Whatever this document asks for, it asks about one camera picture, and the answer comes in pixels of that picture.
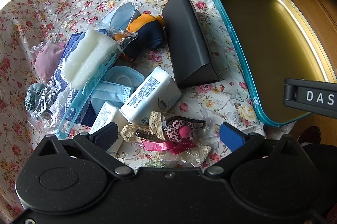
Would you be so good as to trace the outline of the small white tissue packet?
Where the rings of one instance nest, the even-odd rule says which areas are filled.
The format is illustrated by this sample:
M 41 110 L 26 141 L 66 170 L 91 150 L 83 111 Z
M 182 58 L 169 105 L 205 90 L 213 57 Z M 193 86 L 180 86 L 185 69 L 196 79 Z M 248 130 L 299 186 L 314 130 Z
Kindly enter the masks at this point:
M 114 122 L 118 126 L 118 138 L 113 145 L 109 147 L 107 152 L 112 155 L 116 156 L 117 152 L 122 145 L 123 138 L 120 136 L 121 130 L 128 125 L 130 122 L 122 115 L 120 110 L 110 104 L 110 102 L 106 101 L 102 108 L 100 109 L 93 126 L 91 127 L 89 133 L 95 133 L 105 125 L 109 124 L 110 122 Z

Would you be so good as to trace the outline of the blue surgical masks pile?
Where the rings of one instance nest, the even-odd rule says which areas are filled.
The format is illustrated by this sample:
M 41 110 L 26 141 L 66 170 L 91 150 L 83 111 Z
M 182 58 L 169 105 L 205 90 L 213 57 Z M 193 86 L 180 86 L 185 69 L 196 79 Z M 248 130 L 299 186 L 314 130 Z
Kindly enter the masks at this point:
M 144 75 L 130 67 L 110 68 L 91 95 L 91 105 L 96 115 L 105 102 L 120 109 L 143 81 Z

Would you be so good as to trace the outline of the cream lace doily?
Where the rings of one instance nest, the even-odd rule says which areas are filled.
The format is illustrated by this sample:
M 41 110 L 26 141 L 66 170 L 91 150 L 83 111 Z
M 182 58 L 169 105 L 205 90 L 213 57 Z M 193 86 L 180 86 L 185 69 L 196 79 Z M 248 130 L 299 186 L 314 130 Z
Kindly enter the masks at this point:
M 139 142 L 142 144 L 141 139 L 135 136 L 136 131 L 138 129 L 141 129 L 141 130 L 144 130 L 146 133 L 150 133 L 151 135 L 158 137 L 159 139 L 164 139 L 164 134 L 162 132 L 161 125 L 163 125 L 166 119 L 175 117 L 175 116 L 178 116 L 178 115 L 173 115 L 170 113 L 164 113 L 164 112 L 159 112 L 159 111 L 153 111 L 150 114 L 148 125 L 140 126 L 140 125 L 128 124 L 121 130 L 121 133 L 120 133 L 121 137 L 123 138 L 124 141 L 128 143 Z M 168 151 L 163 151 L 163 152 L 152 151 L 152 152 L 157 152 L 159 155 L 162 155 L 162 156 L 172 156 L 173 160 L 175 161 L 190 162 L 192 165 L 200 165 L 206 160 L 207 156 L 209 155 L 211 151 L 211 147 L 209 147 L 208 145 L 202 145 L 199 141 L 198 134 L 202 133 L 204 129 L 195 134 L 194 140 L 197 145 L 196 148 L 189 149 L 188 151 L 184 151 L 178 155 L 173 155 L 172 153 Z

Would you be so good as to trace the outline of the pink leopard hair clip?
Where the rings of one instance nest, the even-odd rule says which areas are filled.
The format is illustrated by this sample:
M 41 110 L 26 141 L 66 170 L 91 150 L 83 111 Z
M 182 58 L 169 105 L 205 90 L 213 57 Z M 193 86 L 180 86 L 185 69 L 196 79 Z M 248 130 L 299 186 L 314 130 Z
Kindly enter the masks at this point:
M 178 155 L 189 149 L 196 148 L 195 134 L 206 127 L 206 121 L 187 117 L 171 117 L 161 125 L 164 139 L 138 129 L 135 136 L 140 138 L 148 151 L 168 151 Z

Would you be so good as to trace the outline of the blue Tempo tissue pack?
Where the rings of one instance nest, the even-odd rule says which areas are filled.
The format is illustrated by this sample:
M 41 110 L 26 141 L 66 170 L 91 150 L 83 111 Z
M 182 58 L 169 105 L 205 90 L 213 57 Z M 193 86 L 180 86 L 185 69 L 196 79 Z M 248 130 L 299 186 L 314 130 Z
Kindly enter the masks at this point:
M 76 78 L 78 70 L 86 62 L 86 57 L 78 58 L 78 54 L 74 53 L 85 33 L 75 33 L 68 40 L 64 52 L 59 60 L 58 66 L 52 75 L 48 85 L 51 86 L 53 104 L 49 107 L 52 118 L 60 122 L 62 118 L 67 121 L 91 127 L 96 119 L 96 113 L 91 105 L 90 99 L 87 99 L 78 115 L 71 107 L 71 103 L 75 99 L 78 91 L 83 88 L 82 84 L 77 84 L 73 80 Z

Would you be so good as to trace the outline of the large white tissue packet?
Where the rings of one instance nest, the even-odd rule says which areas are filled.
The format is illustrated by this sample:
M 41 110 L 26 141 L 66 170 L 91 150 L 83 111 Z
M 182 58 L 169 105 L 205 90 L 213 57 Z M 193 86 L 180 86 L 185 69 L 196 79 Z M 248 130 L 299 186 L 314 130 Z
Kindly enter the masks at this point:
M 182 96 L 173 78 L 156 67 L 120 108 L 135 125 L 148 125 L 153 111 L 167 112 Z

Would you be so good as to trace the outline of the white sponge brush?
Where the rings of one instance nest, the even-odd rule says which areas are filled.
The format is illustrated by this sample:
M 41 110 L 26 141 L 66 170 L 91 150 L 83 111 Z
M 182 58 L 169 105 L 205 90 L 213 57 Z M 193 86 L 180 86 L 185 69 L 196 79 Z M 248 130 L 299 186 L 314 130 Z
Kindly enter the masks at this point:
M 74 51 L 78 54 L 78 58 L 86 57 L 86 62 L 78 70 L 76 78 L 73 80 L 77 84 L 83 85 L 83 88 L 78 91 L 71 103 L 71 107 L 76 112 L 75 115 L 79 114 L 108 68 L 115 63 L 123 52 L 122 44 L 114 39 L 115 33 L 112 31 L 101 33 L 94 29 L 88 29 L 84 33 L 84 38 L 81 39 Z M 75 120 L 74 118 L 72 121 L 67 121 L 66 118 L 62 118 L 60 122 L 55 121 L 57 137 L 65 139 L 76 124 Z

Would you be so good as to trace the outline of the pink drawstring pouch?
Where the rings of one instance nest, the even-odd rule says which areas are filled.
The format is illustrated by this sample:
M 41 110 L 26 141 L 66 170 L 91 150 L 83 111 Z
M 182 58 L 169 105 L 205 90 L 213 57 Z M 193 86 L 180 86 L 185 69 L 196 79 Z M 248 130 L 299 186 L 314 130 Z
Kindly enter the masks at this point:
M 47 43 L 39 52 L 37 52 L 35 69 L 42 82 L 50 80 L 58 67 L 63 51 L 63 46 L 55 43 Z

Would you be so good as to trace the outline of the orange navy fabric pouch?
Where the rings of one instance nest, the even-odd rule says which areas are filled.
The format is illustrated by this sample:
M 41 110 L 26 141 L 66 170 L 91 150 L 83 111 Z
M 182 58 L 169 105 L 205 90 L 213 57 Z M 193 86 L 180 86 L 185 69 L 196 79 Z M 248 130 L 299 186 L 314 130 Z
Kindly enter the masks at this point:
M 147 13 L 141 14 L 125 31 L 115 33 L 114 39 L 122 44 L 123 57 L 129 62 L 145 50 L 156 50 L 166 41 L 162 20 Z

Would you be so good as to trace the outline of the blue face mask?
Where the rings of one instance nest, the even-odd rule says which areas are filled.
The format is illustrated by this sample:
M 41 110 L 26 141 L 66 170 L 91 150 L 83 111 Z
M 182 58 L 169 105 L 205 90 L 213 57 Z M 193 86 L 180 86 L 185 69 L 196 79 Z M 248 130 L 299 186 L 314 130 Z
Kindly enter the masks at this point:
M 128 25 L 139 16 L 140 12 L 138 9 L 131 2 L 128 2 L 106 14 L 102 19 L 102 23 L 125 31 Z

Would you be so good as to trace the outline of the teal gold metal tin tray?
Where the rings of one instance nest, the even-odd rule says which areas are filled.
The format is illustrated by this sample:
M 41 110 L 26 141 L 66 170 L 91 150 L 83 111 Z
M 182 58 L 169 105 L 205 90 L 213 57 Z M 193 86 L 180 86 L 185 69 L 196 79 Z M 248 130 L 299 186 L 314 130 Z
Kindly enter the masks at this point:
M 280 127 L 308 115 L 283 105 L 285 79 L 336 82 L 318 37 L 292 0 L 215 0 L 258 119 Z

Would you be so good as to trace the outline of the teal fabric scrunchie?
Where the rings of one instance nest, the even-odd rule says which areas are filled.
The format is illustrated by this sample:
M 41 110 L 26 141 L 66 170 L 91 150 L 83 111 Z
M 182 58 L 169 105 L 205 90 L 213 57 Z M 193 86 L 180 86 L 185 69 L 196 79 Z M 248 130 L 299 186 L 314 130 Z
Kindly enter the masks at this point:
M 26 111 L 29 114 L 32 114 L 34 111 L 37 110 L 40 97 L 43 91 L 45 90 L 45 87 L 46 85 L 41 82 L 33 83 L 28 87 L 26 97 L 24 100 L 24 104 L 25 104 Z M 47 110 L 47 105 L 45 105 L 41 109 L 38 109 L 37 111 L 44 112 L 45 110 Z

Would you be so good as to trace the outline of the black triangular glasses case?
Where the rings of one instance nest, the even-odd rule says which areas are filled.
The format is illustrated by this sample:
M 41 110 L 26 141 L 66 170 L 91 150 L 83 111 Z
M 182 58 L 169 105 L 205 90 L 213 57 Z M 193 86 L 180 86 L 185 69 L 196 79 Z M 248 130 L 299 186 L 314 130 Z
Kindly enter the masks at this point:
M 191 0 L 168 0 L 162 15 L 177 86 L 186 89 L 218 82 L 219 72 Z

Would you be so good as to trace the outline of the floral tablecloth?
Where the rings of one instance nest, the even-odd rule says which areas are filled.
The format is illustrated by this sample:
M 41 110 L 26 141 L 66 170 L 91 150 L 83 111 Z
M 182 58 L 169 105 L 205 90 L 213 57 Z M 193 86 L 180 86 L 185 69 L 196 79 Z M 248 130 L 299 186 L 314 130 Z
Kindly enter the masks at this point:
M 42 135 L 28 124 L 24 107 L 27 88 L 37 82 L 31 48 L 67 42 L 122 4 L 133 3 L 141 13 L 157 15 L 168 0 L 12 0 L 1 9 L 1 220 L 9 222 L 22 212 L 15 180 Z M 183 91 L 172 112 L 211 121 L 206 143 L 210 166 L 229 154 L 219 142 L 219 126 L 231 123 L 245 133 L 257 132 L 279 139 L 292 125 L 264 127 L 257 119 L 233 43 L 214 0 L 191 0 L 211 47 L 221 80 Z

